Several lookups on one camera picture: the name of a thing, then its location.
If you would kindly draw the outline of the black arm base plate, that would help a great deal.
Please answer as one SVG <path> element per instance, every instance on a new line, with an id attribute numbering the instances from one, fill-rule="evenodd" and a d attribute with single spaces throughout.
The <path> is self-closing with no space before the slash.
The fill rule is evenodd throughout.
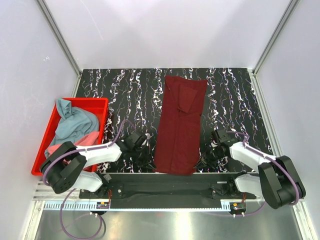
<path id="1" fill-rule="evenodd" d="M 109 173 L 110 178 L 96 194 L 81 190 L 81 199 L 110 199 L 112 210 L 227 211 L 221 201 L 254 200 L 251 193 L 241 193 L 232 184 L 238 173 L 194 173 L 170 175 L 162 173 Z"/>

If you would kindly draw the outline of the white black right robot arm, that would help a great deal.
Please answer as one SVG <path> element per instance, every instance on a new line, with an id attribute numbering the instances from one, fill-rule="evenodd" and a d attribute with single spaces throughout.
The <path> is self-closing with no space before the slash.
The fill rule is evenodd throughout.
<path id="1" fill-rule="evenodd" d="M 216 129 L 211 142 L 201 154 L 196 169 L 212 168 L 218 161 L 230 158 L 250 167 L 255 175 L 245 170 L 228 179 L 213 193 L 239 198 L 251 194 L 263 198 L 273 209 L 294 206 L 306 196 L 306 189 L 291 160 L 286 155 L 274 156 L 249 145 L 249 135 L 243 132 Z"/>

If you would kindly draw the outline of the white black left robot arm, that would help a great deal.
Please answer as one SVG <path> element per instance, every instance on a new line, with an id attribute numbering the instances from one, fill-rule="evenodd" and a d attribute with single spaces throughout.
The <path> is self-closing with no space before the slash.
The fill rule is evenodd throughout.
<path id="1" fill-rule="evenodd" d="M 55 194 L 80 189 L 92 198 L 103 198 L 111 191 L 111 178 L 85 169 L 123 159 L 137 160 L 139 167 L 149 165 L 150 138 L 149 133 L 135 130 L 125 138 L 99 145 L 76 146 L 67 141 L 40 166 L 42 182 L 50 186 Z"/>

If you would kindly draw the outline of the dark red t shirt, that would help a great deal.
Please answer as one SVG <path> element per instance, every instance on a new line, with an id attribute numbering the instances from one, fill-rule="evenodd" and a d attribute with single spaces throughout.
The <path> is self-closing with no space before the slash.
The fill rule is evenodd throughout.
<path id="1" fill-rule="evenodd" d="M 166 76 L 154 163 L 159 173 L 191 175 L 200 159 L 207 80 Z"/>

